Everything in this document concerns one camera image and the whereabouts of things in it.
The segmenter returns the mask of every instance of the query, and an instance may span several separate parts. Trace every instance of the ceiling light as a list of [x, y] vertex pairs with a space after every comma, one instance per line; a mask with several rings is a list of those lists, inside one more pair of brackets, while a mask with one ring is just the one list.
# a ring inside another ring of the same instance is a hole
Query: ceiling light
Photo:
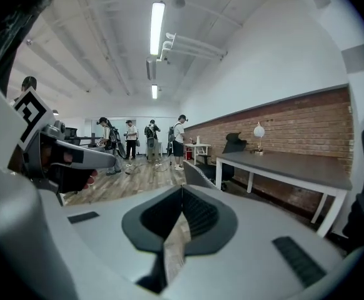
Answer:
[[157, 84], [151, 86], [151, 93], [153, 94], [153, 99], [157, 99]]
[[157, 56], [165, 3], [155, 2], [151, 8], [150, 54]]

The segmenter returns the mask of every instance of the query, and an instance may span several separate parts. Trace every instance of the ceiling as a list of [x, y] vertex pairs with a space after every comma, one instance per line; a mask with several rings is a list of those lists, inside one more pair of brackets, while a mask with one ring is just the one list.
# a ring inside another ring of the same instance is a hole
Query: ceiling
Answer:
[[151, 5], [158, 1], [166, 4], [162, 42], [165, 33], [177, 33], [222, 48], [267, 0], [185, 0], [180, 9], [173, 0], [54, 0], [18, 49], [8, 98], [18, 96], [22, 80], [32, 75], [38, 94], [59, 110], [89, 97], [177, 103], [218, 60], [172, 54], [158, 62], [161, 92], [153, 100], [146, 58]]

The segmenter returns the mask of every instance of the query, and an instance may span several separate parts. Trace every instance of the person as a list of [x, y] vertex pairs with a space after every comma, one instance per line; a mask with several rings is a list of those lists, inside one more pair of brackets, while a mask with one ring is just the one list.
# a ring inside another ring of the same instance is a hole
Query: person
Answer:
[[[149, 125], [144, 129], [144, 134], [147, 137], [147, 156], [149, 162], [152, 161], [153, 153], [155, 162], [159, 161], [157, 132], [161, 132], [161, 130], [156, 125], [156, 121], [152, 119], [150, 120]], [[154, 146], [149, 146], [150, 139], [154, 139]]]
[[[29, 88], [33, 88], [36, 91], [36, 86], [38, 85], [38, 81], [35, 77], [29, 76], [24, 79], [21, 85], [21, 95], [26, 92]], [[14, 105], [19, 97], [15, 98], [10, 102], [10, 105]]]
[[126, 159], [129, 159], [132, 149], [132, 159], [136, 158], [136, 140], [138, 138], [138, 130], [131, 120], [127, 120], [128, 130], [126, 131]]
[[172, 142], [172, 147], [175, 157], [175, 170], [183, 171], [182, 158], [183, 157], [183, 141], [185, 140], [183, 124], [186, 121], [186, 116], [181, 114], [178, 118], [178, 122], [174, 124], [174, 138]]
[[[113, 143], [110, 139], [110, 132], [111, 132], [111, 123], [108, 121], [106, 117], [101, 117], [99, 119], [99, 124], [104, 128], [103, 138], [100, 140], [99, 145], [104, 145], [104, 151], [105, 153], [110, 153], [112, 155], [115, 155], [115, 148], [113, 147]], [[115, 155], [115, 166], [107, 168], [106, 176], [112, 176], [116, 173], [120, 173], [121, 168], [118, 167], [118, 158]]]

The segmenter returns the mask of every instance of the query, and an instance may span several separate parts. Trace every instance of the red brick wall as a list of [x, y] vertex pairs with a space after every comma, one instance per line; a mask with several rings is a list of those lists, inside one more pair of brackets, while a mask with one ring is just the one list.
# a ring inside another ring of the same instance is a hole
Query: red brick wall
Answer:
[[[353, 159], [353, 120], [348, 88], [331, 90], [269, 104], [232, 114], [185, 129], [188, 137], [200, 136], [202, 143], [212, 144], [211, 160], [222, 153], [225, 136], [241, 132], [248, 141], [247, 150], [257, 147], [253, 130], [260, 122], [265, 129], [262, 146], [265, 151], [332, 156], [350, 173]], [[235, 179], [247, 184], [248, 172], [235, 171]], [[314, 213], [321, 199], [318, 192], [294, 187], [279, 181], [255, 176], [253, 187], [284, 203]], [[327, 200], [324, 210], [329, 209]]]

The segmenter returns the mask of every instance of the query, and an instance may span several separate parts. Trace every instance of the black rubber pad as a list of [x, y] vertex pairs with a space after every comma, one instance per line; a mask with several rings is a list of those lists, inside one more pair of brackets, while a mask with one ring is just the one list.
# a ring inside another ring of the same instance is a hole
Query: black rubber pad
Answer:
[[320, 280], [326, 272], [291, 238], [279, 237], [272, 241], [304, 287]]
[[74, 224], [74, 223], [81, 223], [82, 221], [90, 220], [98, 216], [99, 216], [98, 213], [91, 211], [87, 213], [77, 214], [76, 216], [70, 216], [68, 217], [68, 220], [70, 223]]

